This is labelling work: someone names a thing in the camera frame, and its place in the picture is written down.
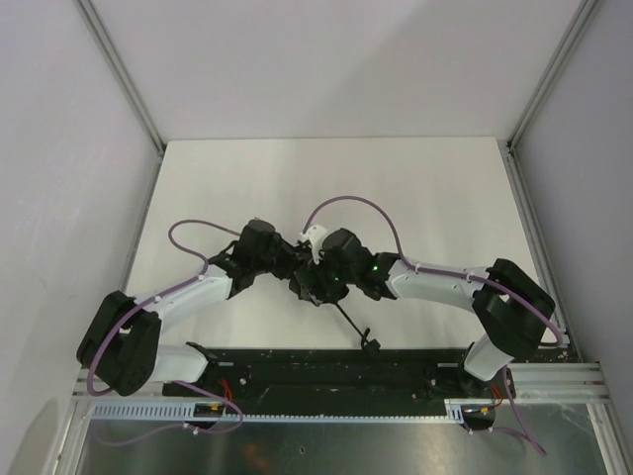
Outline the black folding umbrella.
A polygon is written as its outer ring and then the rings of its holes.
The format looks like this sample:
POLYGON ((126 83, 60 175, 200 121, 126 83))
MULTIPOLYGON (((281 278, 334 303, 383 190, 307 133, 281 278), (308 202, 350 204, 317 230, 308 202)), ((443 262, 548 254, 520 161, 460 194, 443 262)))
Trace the black folding umbrella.
POLYGON ((301 264, 290 278, 289 289, 299 300, 314 306, 332 305, 359 336, 360 349, 370 358, 377 358, 381 345, 370 338, 371 329, 361 331, 343 310, 340 301, 349 294, 349 286, 361 284, 360 274, 352 264, 335 264, 329 258, 319 263, 310 260, 301 264))

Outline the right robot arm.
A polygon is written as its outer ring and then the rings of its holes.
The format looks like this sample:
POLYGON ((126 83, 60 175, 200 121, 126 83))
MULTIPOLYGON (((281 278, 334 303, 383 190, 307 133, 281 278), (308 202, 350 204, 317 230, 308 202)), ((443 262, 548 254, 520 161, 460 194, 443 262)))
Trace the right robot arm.
POLYGON ((289 288, 316 306, 335 305, 350 287, 375 301, 415 299, 475 315, 484 334, 467 350, 459 379, 473 391, 515 359, 534 354, 556 308, 554 300, 514 262, 458 268, 411 262, 398 253, 371 252, 351 231, 302 237, 306 255, 289 288))

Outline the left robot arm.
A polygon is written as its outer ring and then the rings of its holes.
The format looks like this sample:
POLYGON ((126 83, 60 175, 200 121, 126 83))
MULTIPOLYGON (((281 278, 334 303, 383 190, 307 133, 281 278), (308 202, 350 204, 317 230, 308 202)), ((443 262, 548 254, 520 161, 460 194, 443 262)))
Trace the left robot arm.
POLYGON ((129 396, 149 382, 202 381, 211 364, 205 350, 194 343, 165 344, 163 335, 200 311, 236 296, 257 276, 289 279, 317 255, 318 245, 310 232, 290 243, 271 224, 251 220, 218 254, 199 253, 201 268, 184 281, 147 295, 110 293, 76 353, 88 371, 88 393, 129 396))

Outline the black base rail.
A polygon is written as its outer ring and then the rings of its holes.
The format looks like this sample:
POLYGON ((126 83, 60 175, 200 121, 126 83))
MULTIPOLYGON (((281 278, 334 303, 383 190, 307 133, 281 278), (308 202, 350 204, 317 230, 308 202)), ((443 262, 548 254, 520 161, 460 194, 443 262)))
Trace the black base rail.
POLYGON ((426 400, 485 398, 511 382, 497 370, 482 382, 464 368, 464 349, 220 349, 196 347, 207 366, 193 385, 228 388, 236 399, 284 389, 407 390, 426 400))

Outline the right aluminium frame post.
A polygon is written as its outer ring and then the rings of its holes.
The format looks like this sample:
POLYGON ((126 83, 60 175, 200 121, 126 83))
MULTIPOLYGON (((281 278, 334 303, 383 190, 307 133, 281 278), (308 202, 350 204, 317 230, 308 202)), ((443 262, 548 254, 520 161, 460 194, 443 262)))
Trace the right aluminium frame post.
POLYGON ((514 152, 524 139, 602 4, 603 1, 600 0, 584 0, 580 2, 572 20, 548 60, 516 125, 506 140, 506 146, 511 152, 514 152))

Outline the aluminium frame post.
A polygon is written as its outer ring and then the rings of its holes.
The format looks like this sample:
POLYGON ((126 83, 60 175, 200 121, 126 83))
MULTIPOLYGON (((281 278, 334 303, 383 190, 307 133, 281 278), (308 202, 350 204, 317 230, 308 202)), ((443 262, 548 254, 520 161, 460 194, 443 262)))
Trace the aluminium frame post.
POLYGON ((166 142, 161 137, 158 127, 152 119, 145 101, 141 97, 133 77, 96 8, 95 3, 90 0, 74 0, 73 4, 88 32, 92 36, 98 50, 102 54, 115 81, 118 83, 142 131, 152 144, 156 154, 162 157, 166 151, 166 142))
POLYGON ((580 2, 572 20, 548 60, 516 125, 506 140, 506 146, 511 152, 514 152, 524 139, 602 4, 603 1, 600 0, 584 0, 580 2))

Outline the left aluminium frame post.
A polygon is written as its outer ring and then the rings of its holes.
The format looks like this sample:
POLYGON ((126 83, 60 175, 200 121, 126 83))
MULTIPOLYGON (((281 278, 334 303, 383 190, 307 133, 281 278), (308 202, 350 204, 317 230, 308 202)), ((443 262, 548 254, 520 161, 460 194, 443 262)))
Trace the left aluminium frame post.
POLYGON ((88 32, 92 36, 98 50, 102 54, 115 81, 118 83, 142 131, 152 144, 156 154, 162 157, 166 151, 166 142, 161 137, 158 127, 152 119, 145 101, 141 97, 133 77, 96 8, 95 3, 90 0, 74 0, 73 4, 88 32))

